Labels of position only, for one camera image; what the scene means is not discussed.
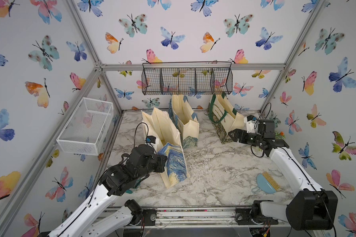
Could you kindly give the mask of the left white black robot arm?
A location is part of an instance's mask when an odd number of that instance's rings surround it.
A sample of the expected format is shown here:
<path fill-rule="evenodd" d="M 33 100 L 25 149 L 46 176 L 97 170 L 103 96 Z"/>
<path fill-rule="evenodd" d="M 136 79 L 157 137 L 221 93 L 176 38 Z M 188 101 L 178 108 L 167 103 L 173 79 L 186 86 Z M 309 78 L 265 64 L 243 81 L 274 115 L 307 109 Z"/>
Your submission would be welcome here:
<path fill-rule="evenodd" d="M 41 237 L 106 237 L 127 225 L 143 225 L 143 210 L 134 200 L 110 216 L 97 218 L 128 189 L 149 177 L 163 173 L 168 158 L 157 154 L 149 145 L 134 147 L 119 164 L 108 168 L 86 200 L 57 228 L 43 232 Z"/>

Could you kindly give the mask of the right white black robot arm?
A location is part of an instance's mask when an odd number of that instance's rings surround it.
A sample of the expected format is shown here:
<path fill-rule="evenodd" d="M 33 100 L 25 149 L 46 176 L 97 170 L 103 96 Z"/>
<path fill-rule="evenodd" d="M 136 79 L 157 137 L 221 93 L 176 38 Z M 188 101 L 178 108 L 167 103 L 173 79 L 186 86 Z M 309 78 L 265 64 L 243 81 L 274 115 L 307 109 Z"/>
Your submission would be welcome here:
<path fill-rule="evenodd" d="M 271 120 L 248 122 L 247 130 L 229 132 L 234 142 L 262 149 L 273 161 L 289 183 L 294 198 L 289 204 L 270 200 L 256 200 L 251 216 L 287 222 L 297 231 L 334 229 L 338 198 L 333 191 L 325 190 L 315 182 L 295 159 L 289 145 L 277 139 Z"/>

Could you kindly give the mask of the starry night canvas tote bag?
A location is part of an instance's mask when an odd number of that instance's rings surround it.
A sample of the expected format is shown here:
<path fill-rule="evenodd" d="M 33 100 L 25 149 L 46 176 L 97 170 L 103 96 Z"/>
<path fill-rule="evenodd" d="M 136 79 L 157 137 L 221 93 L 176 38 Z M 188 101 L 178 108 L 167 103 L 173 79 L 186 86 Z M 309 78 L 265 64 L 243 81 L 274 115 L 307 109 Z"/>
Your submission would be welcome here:
<path fill-rule="evenodd" d="M 187 163 L 181 142 L 181 134 L 168 112 L 153 109 L 152 114 L 142 112 L 144 135 L 156 138 L 152 142 L 158 155 L 165 155 L 167 161 L 161 177 L 167 189 L 185 181 L 189 177 Z"/>

